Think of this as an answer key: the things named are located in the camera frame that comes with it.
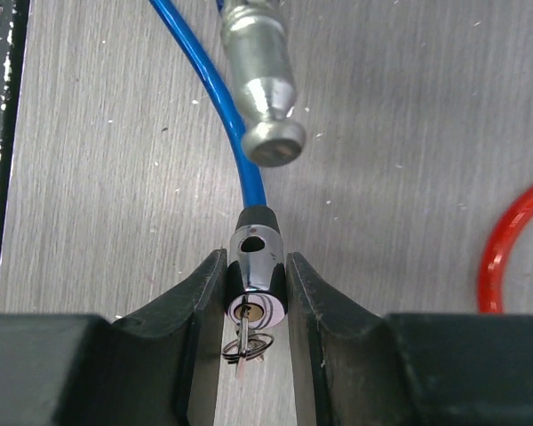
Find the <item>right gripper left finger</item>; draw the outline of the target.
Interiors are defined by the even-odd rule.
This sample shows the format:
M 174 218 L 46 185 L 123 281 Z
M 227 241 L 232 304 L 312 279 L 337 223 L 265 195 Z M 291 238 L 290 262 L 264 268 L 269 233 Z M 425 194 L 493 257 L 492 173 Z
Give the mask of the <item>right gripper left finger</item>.
M 0 314 L 0 425 L 211 425 L 227 253 L 121 319 Z

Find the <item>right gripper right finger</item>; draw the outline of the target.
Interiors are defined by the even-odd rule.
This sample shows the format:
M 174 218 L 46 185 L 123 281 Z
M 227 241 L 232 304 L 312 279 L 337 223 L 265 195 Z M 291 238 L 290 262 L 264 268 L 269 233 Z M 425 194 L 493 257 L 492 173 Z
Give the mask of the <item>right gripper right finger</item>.
M 301 425 L 533 425 L 533 315 L 367 311 L 288 255 Z

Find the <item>blue lock keys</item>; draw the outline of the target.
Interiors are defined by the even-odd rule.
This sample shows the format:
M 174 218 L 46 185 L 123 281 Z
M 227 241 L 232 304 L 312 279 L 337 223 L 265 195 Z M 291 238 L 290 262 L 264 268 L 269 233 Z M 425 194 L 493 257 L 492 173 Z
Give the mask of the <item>blue lock keys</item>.
M 265 352 L 273 345 L 274 337 L 251 329 L 251 319 L 259 313 L 257 305 L 243 304 L 238 312 L 240 317 L 236 338 L 222 348 L 221 356 L 228 365 L 235 367 L 236 378 L 242 380 L 246 365 L 252 360 L 263 359 Z

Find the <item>red cable lock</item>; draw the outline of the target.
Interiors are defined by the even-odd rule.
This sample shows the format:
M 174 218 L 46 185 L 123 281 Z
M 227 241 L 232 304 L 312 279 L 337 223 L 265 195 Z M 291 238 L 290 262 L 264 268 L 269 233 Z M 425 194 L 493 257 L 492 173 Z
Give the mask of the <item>red cable lock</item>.
M 533 218 L 533 185 L 502 214 L 492 229 L 476 277 L 476 306 L 482 314 L 504 312 L 505 269 L 513 246 Z

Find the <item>blue cable lock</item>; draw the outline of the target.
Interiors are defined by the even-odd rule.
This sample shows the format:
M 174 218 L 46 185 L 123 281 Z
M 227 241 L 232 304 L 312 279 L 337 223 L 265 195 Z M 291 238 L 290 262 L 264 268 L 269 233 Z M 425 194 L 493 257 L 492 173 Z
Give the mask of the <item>blue cable lock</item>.
M 260 171 L 293 162 L 306 143 L 303 126 L 290 118 L 297 89 L 278 3 L 218 3 L 230 84 L 174 3 L 152 5 L 207 91 L 235 158 L 243 210 L 230 242 L 226 314 L 253 330 L 273 327 L 288 311 L 283 244 Z

